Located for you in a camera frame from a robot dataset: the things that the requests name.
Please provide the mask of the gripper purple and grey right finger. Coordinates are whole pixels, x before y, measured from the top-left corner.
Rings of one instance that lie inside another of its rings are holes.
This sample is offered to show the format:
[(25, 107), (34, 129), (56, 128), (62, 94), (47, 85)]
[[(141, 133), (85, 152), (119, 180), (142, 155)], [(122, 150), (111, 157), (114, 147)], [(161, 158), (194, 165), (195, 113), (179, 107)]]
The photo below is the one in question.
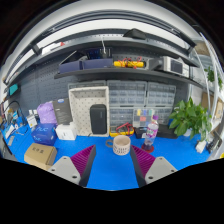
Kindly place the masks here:
[(130, 155), (139, 187), (153, 183), (177, 171), (164, 157), (154, 157), (134, 145), (130, 147)]

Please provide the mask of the gripper purple and grey left finger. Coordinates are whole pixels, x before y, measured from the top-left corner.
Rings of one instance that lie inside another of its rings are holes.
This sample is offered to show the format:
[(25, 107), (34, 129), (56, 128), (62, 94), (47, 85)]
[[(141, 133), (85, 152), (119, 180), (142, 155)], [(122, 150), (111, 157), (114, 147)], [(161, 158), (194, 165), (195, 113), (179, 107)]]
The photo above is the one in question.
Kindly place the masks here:
[(74, 184), (86, 187), (90, 177), (96, 146), (89, 146), (71, 157), (62, 156), (48, 171)]

